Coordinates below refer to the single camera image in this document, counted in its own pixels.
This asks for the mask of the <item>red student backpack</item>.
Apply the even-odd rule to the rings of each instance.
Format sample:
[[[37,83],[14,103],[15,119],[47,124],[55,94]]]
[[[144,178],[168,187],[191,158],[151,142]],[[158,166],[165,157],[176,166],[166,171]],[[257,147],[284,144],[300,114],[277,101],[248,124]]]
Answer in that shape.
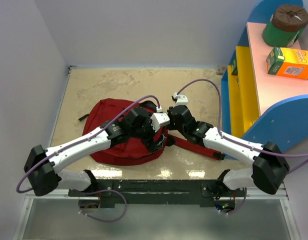
[[[133,102],[125,99],[106,98],[101,99],[91,110],[90,113],[82,116],[79,120],[87,119],[82,134],[85,135],[96,127],[101,126],[113,119]],[[182,138],[168,133],[167,129],[159,130],[154,139],[157,140],[164,134],[167,139],[163,143],[162,149],[149,153],[147,148],[141,143],[140,139],[130,138],[126,143],[118,144],[106,150],[98,151],[90,156],[98,163],[116,166],[135,166],[153,161],[160,157],[165,147],[176,145],[191,152],[210,157],[215,160],[223,160],[225,155],[220,151],[204,148],[188,142]]]

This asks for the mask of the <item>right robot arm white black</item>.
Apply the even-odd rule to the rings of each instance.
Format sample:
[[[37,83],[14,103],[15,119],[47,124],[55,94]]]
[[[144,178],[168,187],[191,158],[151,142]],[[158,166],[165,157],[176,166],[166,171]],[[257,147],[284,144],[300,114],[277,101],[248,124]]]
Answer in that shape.
[[[226,197],[249,187],[276,194],[290,167],[275,143],[263,145],[223,133],[209,123],[195,120],[185,105],[170,107],[167,114],[171,121],[169,129],[177,130],[190,143],[225,153],[248,165],[245,169],[223,171],[210,189],[215,194]]]

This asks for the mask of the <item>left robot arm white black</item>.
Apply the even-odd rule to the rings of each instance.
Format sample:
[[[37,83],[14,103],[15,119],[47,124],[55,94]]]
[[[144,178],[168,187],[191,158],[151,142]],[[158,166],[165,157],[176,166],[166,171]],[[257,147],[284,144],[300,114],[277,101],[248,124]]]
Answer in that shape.
[[[37,197],[47,195],[55,189],[76,190],[86,196],[94,195],[98,183],[90,170],[72,172],[66,167],[91,155],[136,138],[152,154],[161,144],[154,136],[163,123],[169,121],[161,110],[150,113],[143,107],[127,108],[114,119],[72,141],[44,149],[33,147],[24,166],[31,190]]]

